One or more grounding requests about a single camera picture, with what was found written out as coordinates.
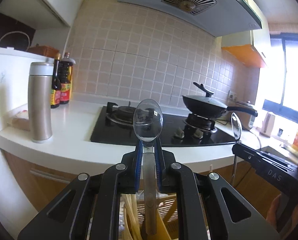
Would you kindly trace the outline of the person's right hand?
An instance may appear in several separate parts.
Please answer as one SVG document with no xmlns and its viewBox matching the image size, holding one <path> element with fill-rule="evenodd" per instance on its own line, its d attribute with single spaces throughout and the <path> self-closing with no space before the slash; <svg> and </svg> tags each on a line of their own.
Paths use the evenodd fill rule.
<svg viewBox="0 0 298 240">
<path fill-rule="evenodd" d="M 266 221 L 274 228 L 277 228 L 276 213 L 280 205 L 281 194 L 279 194 L 272 202 L 266 215 Z"/>
</svg>

